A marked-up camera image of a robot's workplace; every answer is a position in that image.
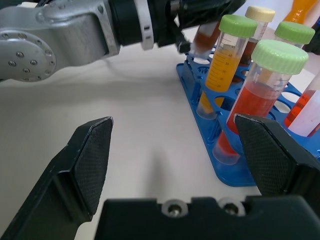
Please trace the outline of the cream-capped test tube dark liquid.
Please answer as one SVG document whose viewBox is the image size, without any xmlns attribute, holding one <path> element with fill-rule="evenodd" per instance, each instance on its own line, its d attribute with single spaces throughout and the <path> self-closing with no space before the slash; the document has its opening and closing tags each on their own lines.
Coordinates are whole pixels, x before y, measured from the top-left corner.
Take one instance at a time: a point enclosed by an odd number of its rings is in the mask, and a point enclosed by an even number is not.
<svg viewBox="0 0 320 240">
<path fill-rule="evenodd" d="M 251 64 L 252 53 L 257 43 L 262 39 L 268 24 L 272 22 L 275 13 L 275 10 L 261 6 L 249 6 L 247 8 L 245 17 L 255 20 L 257 28 L 254 36 L 249 38 L 247 42 L 238 67 L 248 67 Z"/>
</svg>

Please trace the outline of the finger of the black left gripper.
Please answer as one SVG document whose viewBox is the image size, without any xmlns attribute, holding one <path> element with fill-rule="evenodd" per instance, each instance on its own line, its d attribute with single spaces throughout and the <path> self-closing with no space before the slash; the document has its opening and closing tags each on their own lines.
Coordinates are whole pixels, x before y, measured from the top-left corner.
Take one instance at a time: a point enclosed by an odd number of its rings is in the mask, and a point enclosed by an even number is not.
<svg viewBox="0 0 320 240">
<path fill-rule="evenodd" d="M 176 14 L 179 30 L 220 21 L 231 15 L 247 0 L 179 0 Z"/>
</svg>

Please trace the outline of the black object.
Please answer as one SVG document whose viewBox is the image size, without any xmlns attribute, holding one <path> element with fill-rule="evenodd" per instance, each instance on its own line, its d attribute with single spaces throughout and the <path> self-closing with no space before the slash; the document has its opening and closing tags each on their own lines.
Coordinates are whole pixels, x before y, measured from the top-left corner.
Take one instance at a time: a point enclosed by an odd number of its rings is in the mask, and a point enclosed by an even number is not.
<svg viewBox="0 0 320 240">
<path fill-rule="evenodd" d="M 317 21 L 312 28 L 315 30 L 315 34 L 310 43 L 305 45 L 303 49 L 307 53 L 314 53 L 320 56 L 320 20 Z"/>
</svg>

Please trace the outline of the green-capped test tube yellow liquid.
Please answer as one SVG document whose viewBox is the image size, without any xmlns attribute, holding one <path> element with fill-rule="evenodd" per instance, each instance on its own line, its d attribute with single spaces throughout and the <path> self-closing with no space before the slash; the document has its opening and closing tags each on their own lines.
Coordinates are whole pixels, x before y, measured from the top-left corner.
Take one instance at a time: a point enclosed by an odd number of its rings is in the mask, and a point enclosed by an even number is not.
<svg viewBox="0 0 320 240">
<path fill-rule="evenodd" d="M 222 17 L 217 46 L 207 73 L 208 89 L 225 93 L 233 80 L 249 38 L 253 37 L 258 22 L 245 16 L 226 14 Z"/>
</svg>

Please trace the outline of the blue test tube rack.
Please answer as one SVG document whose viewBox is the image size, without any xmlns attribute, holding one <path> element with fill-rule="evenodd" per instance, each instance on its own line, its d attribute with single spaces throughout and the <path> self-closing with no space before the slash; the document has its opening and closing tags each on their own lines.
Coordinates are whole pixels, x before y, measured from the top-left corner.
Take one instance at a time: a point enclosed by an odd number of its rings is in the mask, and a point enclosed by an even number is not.
<svg viewBox="0 0 320 240">
<path fill-rule="evenodd" d="M 184 88 L 184 92 L 217 177 L 221 182 L 231 187 L 255 186 L 256 184 L 251 176 L 243 154 L 240 138 L 226 126 L 228 115 L 243 83 L 238 82 L 231 84 L 229 90 L 227 92 L 222 92 L 221 94 L 211 91 L 205 87 L 205 80 L 207 78 L 212 58 L 208 57 L 208 64 L 202 64 L 194 61 L 194 57 L 192 55 L 189 55 L 188 53 L 185 55 L 186 59 L 184 63 L 180 63 L 176 66 L 177 74 Z M 196 112 L 203 88 L 208 99 L 210 101 L 213 100 L 213 103 L 211 103 L 212 105 L 214 105 L 216 98 L 223 98 L 221 107 L 216 105 L 214 106 L 217 113 L 215 119 L 204 119 Z M 288 94 L 291 99 L 289 100 L 285 98 L 285 94 Z M 301 93 L 289 82 L 281 96 L 275 102 L 275 106 L 270 110 L 267 118 L 277 121 L 285 128 L 284 119 L 288 114 L 287 112 L 289 112 L 295 105 L 295 102 L 292 102 L 295 100 L 294 95 L 299 99 Z M 221 130 L 223 130 L 228 137 L 230 145 L 240 155 L 239 160 L 233 165 L 221 163 L 216 160 L 213 155 L 213 148 L 218 141 Z M 285 130 L 295 139 L 296 142 L 320 161 L 320 130 L 318 130 L 312 137 L 299 136 L 292 133 L 287 128 L 285 128 Z"/>
</svg>

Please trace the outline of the orange liquid bottle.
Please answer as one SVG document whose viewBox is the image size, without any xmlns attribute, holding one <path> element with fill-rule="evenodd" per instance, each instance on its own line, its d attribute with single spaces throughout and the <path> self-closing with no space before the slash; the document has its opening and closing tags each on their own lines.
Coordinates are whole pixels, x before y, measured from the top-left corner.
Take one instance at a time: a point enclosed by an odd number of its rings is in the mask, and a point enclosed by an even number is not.
<svg viewBox="0 0 320 240">
<path fill-rule="evenodd" d="M 320 0 L 293 0 L 291 10 L 283 21 L 304 25 L 316 10 L 317 5 L 320 5 Z"/>
</svg>

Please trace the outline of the white-labelled test tube red liquid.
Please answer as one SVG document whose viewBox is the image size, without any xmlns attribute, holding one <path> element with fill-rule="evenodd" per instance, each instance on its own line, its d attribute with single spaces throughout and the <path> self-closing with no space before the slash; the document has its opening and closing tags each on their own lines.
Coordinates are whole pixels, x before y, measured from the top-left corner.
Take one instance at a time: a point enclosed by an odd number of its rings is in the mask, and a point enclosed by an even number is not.
<svg viewBox="0 0 320 240">
<path fill-rule="evenodd" d="M 302 137 L 311 137 L 320 129 L 320 72 L 291 108 L 284 125 Z"/>
</svg>

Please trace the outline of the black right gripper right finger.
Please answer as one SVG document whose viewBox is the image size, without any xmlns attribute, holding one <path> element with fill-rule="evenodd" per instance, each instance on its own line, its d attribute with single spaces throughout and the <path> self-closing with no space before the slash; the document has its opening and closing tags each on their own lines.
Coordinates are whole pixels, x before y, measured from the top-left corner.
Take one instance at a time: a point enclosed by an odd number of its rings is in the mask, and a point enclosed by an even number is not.
<svg viewBox="0 0 320 240">
<path fill-rule="evenodd" d="M 320 161 L 275 120 L 245 114 L 234 120 L 260 193 L 302 196 L 320 217 Z"/>
</svg>

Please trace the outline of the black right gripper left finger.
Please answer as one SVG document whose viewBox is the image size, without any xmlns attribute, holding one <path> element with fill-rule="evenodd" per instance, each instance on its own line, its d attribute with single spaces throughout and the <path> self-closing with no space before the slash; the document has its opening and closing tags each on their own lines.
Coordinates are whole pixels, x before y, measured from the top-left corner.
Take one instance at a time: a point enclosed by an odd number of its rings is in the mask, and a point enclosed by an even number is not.
<svg viewBox="0 0 320 240">
<path fill-rule="evenodd" d="M 91 222 L 104 187 L 114 121 L 79 126 L 50 161 L 0 240 L 74 240 Z"/>
</svg>

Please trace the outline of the green-capped test tube red liquid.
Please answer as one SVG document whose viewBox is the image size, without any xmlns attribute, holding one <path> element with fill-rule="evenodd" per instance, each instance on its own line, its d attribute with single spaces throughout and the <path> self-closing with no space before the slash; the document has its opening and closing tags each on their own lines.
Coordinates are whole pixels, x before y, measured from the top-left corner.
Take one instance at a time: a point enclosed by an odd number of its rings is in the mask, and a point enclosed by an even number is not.
<svg viewBox="0 0 320 240">
<path fill-rule="evenodd" d="M 239 134 L 236 114 L 267 117 L 291 77 L 301 73 L 309 55 L 292 44 L 264 39 L 251 58 L 252 66 L 212 149 L 213 157 L 224 165 L 234 165 L 240 158 L 228 135 Z"/>
</svg>

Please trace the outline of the clear test tube brown liquid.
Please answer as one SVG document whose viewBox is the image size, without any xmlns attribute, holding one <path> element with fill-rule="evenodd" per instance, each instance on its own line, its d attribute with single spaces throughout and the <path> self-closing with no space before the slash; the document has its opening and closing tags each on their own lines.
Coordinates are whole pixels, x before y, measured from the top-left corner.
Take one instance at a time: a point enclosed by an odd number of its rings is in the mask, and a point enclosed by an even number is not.
<svg viewBox="0 0 320 240">
<path fill-rule="evenodd" d="M 191 44 L 190 54 L 196 58 L 206 60 L 212 52 L 219 36 L 220 22 L 212 22 L 201 25 Z"/>
</svg>

